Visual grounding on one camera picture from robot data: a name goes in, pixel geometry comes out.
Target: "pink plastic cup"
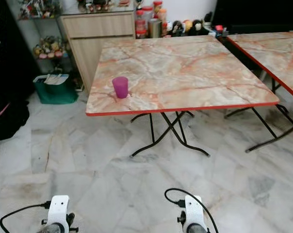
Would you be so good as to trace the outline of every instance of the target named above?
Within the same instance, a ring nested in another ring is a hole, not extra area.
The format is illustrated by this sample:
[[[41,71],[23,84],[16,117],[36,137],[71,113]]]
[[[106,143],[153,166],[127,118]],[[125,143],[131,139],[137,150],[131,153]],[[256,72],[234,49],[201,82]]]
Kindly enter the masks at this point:
[[[126,98],[128,95],[128,79],[124,76],[112,79],[116,96],[120,99]]]

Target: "green bag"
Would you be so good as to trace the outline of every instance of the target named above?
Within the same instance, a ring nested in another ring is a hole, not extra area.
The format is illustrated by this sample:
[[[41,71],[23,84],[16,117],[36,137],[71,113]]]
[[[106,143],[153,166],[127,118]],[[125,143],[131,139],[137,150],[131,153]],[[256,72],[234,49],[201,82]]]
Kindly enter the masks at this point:
[[[54,79],[55,84],[44,83],[47,78],[47,75],[40,75],[33,80],[41,103],[68,104],[74,103],[78,99],[78,94],[74,89],[73,82],[69,79],[69,75],[50,75],[49,79]]]

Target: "white marble floor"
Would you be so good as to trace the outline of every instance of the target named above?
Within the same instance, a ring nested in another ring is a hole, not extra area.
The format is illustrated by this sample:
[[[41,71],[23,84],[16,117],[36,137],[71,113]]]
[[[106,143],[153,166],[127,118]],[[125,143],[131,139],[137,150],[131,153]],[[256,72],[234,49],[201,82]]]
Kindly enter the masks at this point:
[[[290,95],[279,92],[293,112]],[[221,233],[293,233],[293,134],[247,154],[271,138],[252,111],[229,119],[225,111],[199,111],[182,122],[189,143],[210,158],[170,133],[130,159],[150,143],[148,117],[132,124],[133,116],[87,117],[85,103],[84,95],[70,105],[30,98],[27,124],[0,142],[0,218],[67,194],[81,233],[180,233],[181,209],[163,196],[180,187],[202,197]],[[258,108],[280,132],[289,124],[275,109]],[[158,136],[166,125],[159,114],[154,121]],[[36,232],[46,216],[43,208],[27,210],[5,224],[13,233]],[[207,218],[206,224],[214,232]]]

